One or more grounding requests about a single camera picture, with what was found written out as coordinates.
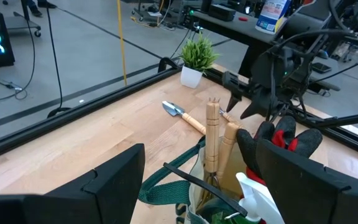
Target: wooden handle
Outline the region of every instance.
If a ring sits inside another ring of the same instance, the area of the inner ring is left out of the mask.
[[[236,123],[240,128],[242,128],[242,124],[240,121],[233,118],[231,115],[229,115],[227,112],[224,112],[222,115],[228,122]]]
[[[219,154],[219,103],[212,101],[206,105],[205,170],[218,171]]]
[[[206,134],[205,127],[196,119],[192,118],[189,114],[183,113],[182,118],[187,121],[187,123],[191,124],[199,132],[201,132],[202,134]]]
[[[226,130],[224,130],[224,136],[219,147],[219,167],[216,172],[216,177],[219,182],[222,181],[224,170],[229,161],[231,151],[233,150],[233,145],[236,142],[236,134],[239,128],[238,124],[230,122],[226,125]]]

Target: white spray bottle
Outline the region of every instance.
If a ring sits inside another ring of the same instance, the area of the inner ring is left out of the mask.
[[[248,211],[246,216],[248,221],[258,223],[262,218],[266,221],[266,224],[284,224],[284,220],[266,186],[249,179],[242,172],[237,173],[236,177],[244,194],[239,205]]]

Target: wooden table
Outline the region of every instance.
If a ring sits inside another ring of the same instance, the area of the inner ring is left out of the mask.
[[[172,101],[205,124],[205,106],[209,97],[221,99],[226,107],[230,92],[205,78],[197,89],[180,84],[174,75],[101,110],[33,140],[0,156],[0,194],[44,194],[102,164],[137,142],[145,144],[144,179],[194,146],[201,134],[179,117],[163,108],[163,100]],[[250,101],[243,99],[231,112],[239,117]],[[308,108],[312,113],[326,114]],[[252,134],[264,120],[252,116],[242,123]],[[221,119],[221,135],[226,121]],[[347,127],[355,132],[358,129]],[[304,131],[302,125],[297,132]],[[181,167],[189,171],[195,158]],[[311,156],[326,166],[358,178],[358,152],[324,137]],[[169,175],[164,182],[177,180]],[[132,223],[174,223],[173,206],[151,206],[138,202]]]

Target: chair wheel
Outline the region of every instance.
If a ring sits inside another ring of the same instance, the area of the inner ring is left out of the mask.
[[[41,32],[40,32],[39,30],[37,30],[37,31],[34,32],[34,35],[35,35],[36,37],[40,37],[40,36],[41,36]]]

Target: red glove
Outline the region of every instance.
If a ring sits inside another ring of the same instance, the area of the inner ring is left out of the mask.
[[[240,129],[237,132],[237,142],[242,158],[247,164],[248,178],[263,185],[263,177],[256,163],[256,144],[259,139],[268,139],[276,146],[282,147],[301,156],[309,158],[318,148],[323,136],[317,129],[306,130],[295,137],[296,121],[291,116],[284,116],[274,127],[274,124],[264,121],[252,138],[248,131]]]

